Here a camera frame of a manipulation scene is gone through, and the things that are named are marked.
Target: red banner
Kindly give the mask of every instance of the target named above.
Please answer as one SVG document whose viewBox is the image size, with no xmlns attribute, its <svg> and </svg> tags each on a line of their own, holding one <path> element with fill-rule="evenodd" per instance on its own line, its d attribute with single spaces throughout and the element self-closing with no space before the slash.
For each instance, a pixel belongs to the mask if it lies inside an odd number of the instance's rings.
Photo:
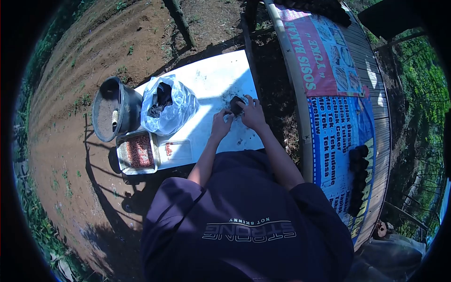
<svg viewBox="0 0 451 282">
<path fill-rule="evenodd" d="M 323 16 L 277 6 L 307 97 L 364 95 L 340 29 Z"/>
</svg>

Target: navy t-shirt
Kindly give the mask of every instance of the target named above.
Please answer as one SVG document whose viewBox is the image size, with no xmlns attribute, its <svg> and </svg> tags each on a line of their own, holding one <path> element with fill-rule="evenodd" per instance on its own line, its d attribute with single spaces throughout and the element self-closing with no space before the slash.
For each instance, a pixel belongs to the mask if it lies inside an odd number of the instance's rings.
<svg viewBox="0 0 451 282">
<path fill-rule="evenodd" d="M 205 187 L 166 179 L 141 238 L 147 281 L 342 281 L 353 256 L 321 189 L 287 192 L 251 150 L 217 154 Z"/>
</svg>

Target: banner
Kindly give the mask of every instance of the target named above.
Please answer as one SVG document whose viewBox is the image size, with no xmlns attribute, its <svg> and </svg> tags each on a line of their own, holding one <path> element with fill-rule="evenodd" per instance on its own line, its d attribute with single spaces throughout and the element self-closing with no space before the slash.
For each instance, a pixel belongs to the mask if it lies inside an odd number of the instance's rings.
<svg viewBox="0 0 451 282">
<path fill-rule="evenodd" d="M 276 5 L 295 52 L 307 97 L 364 97 L 341 30 L 326 17 Z"/>
<path fill-rule="evenodd" d="M 354 244 L 368 211 L 375 167 L 373 106 L 341 30 L 326 17 L 276 5 L 296 54 L 310 113 L 313 182 L 351 232 Z M 357 217 L 348 214 L 354 175 L 348 152 L 367 145 L 368 177 Z"/>
</svg>

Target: hand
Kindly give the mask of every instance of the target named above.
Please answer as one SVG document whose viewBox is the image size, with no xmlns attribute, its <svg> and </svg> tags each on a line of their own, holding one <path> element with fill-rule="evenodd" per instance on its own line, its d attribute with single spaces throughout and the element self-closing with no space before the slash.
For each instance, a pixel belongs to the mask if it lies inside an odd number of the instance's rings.
<svg viewBox="0 0 451 282">
<path fill-rule="evenodd" d="M 224 122 L 224 116 L 229 114 L 227 122 Z M 212 134 L 210 136 L 214 141 L 220 142 L 230 131 L 234 114 L 229 109 L 222 109 L 213 116 Z"/>
<path fill-rule="evenodd" d="M 236 103 L 244 111 L 241 119 L 245 126 L 255 130 L 255 132 L 258 133 L 266 126 L 262 106 L 260 105 L 260 101 L 258 99 L 252 99 L 249 95 L 245 95 L 245 97 L 249 101 L 249 105 L 245 105 L 242 102 Z"/>
</svg>

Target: small plastic tray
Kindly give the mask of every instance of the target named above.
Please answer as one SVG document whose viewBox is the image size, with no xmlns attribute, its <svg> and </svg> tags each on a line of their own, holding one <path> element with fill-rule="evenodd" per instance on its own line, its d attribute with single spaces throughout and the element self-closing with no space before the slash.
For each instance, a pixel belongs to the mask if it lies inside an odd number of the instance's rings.
<svg viewBox="0 0 451 282">
<path fill-rule="evenodd" d="M 171 155 L 166 153 L 166 144 L 170 143 Z M 176 164 L 178 166 L 193 162 L 191 142 L 189 140 L 165 141 L 160 143 L 160 158 L 164 163 Z"/>
<path fill-rule="evenodd" d="M 150 147 L 152 149 L 153 164 L 154 167 L 130 167 L 129 154 L 127 153 L 127 143 L 126 141 L 130 138 L 149 134 Z M 155 173 L 158 166 L 161 164 L 160 153 L 158 152 L 158 145 L 156 143 L 156 136 L 154 137 L 152 133 L 145 129 L 138 129 L 136 131 L 128 132 L 125 135 L 116 137 L 116 153 L 119 160 L 119 168 L 126 175 L 140 175 L 140 174 L 150 174 Z"/>
</svg>

